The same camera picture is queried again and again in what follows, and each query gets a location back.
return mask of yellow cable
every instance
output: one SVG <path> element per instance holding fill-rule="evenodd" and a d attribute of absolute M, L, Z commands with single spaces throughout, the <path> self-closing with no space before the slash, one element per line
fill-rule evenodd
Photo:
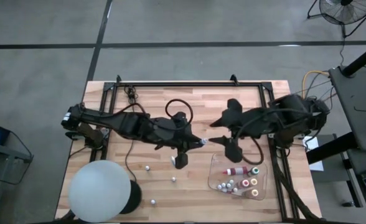
<path fill-rule="evenodd" d="M 330 75 L 328 74 L 328 72 L 323 72 L 323 71 L 318 71 L 318 70 L 312 70 L 312 71 L 308 71 L 307 74 L 305 74 L 305 76 L 303 76 L 303 80 L 302 80 L 302 98 L 305 98 L 305 83 L 306 83 L 306 78 L 309 74 L 312 73 L 320 73 L 326 77 L 330 77 Z"/>

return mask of wooden tabletop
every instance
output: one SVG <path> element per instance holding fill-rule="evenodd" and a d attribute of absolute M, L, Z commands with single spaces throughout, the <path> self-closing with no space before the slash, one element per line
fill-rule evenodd
<path fill-rule="evenodd" d="M 274 97 L 289 94 L 288 82 L 271 81 Z M 87 108 L 98 110 L 104 82 L 89 82 L 83 102 Z M 210 128 L 209 124 L 219 119 L 227 107 L 227 100 L 236 98 L 249 110 L 260 107 L 260 96 L 255 87 L 136 87 L 137 102 L 142 104 L 152 118 L 167 115 L 164 112 L 166 103 L 174 98 L 188 102 L 194 110 L 192 132 L 200 138 L 214 138 L 229 134 L 227 128 Z M 114 111 L 128 105 L 123 90 L 118 90 Z M 170 105 L 169 111 L 174 114 L 188 109 L 179 102 Z M 276 186 L 270 160 L 270 150 L 266 136 L 258 140 L 265 154 L 264 164 L 268 168 L 266 197 L 263 200 L 251 200 L 227 195 L 208 186 L 208 176 L 212 156 L 222 152 L 223 146 L 209 142 L 200 149 L 188 152 L 189 164 L 181 170 L 173 168 L 171 156 L 176 150 L 164 147 L 157 151 L 154 145 L 138 141 L 133 143 L 133 150 L 128 157 L 129 168 L 136 174 L 138 184 L 143 191 L 143 200 L 138 209 L 127 215 L 118 215 L 116 222 L 272 222 L 281 221 Z M 249 159 L 257 161 L 259 152 L 250 138 L 240 140 L 244 153 Z M 83 141 L 76 141 L 72 146 L 73 153 L 83 147 Z M 124 159 L 131 147 L 131 141 L 111 132 L 107 159 L 125 167 Z M 74 174 L 88 163 L 90 149 L 74 155 L 68 162 L 56 217 L 62 217 L 68 210 L 68 186 Z M 321 216 L 306 154 L 302 147 L 292 147 L 288 157 L 294 188 L 303 202 L 317 216 Z M 288 195 L 284 199 L 291 217 Z"/>

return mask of white ball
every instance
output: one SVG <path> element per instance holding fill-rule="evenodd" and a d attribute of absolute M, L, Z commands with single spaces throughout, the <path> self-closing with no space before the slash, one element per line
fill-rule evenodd
<path fill-rule="evenodd" d="M 78 218 L 91 223 L 106 222 L 122 211 L 130 193 L 129 176 L 120 165 L 95 161 L 73 176 L 68 202 Z"/>

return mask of concrete floor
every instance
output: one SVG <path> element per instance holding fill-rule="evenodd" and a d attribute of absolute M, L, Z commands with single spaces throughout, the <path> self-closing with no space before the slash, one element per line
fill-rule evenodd
<path fill-rule="evenodd" d="M 312 1 L 114 0 L 104 43 L 210 41 L 337 41 L 338 26 L 305 20 Z M 95 43 L 106 0 L 0 0 L 0 44 Z M 366 40 L 366 22 L 347 40 Z M 341 46 L 102 49 L 94 80 L 288 80 L 301 89 L 308 70 L 340 63 Z M 345 64 L 366 51 L 348 45 Z M 71 142 L 60 120 L 79 102 L 93 49 L 0 50 L 0 126 L 16 132 L 35 154 L 23 182 L 8 189 L 0 223 L 51 220 Z M 320 77 L 316 83 L 324 82 Z M 312 90 L 321 96 L 331 84 Z M 345 134 L 339 100 L 321 134 Z M 366 208 L 343 208 L 343 183 L 316 184 L 324 218 L 366 223 Z"/>

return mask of electric fan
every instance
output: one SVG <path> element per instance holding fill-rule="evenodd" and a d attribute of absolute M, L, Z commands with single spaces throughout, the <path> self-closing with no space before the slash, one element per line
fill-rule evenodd
<path fill-rule="evenodd" d="M 328 22 L 342 26 L 344 38 L 352 35 L 357 28 L 366 20 L 366 0 L 319 0 L 320 14 L 311 16 L 309 13 L 317 0 L 314 1 L 307 18 L 322 16 Z M 344 26 L 362 20 L 357 27 L 348 35 Z"/>

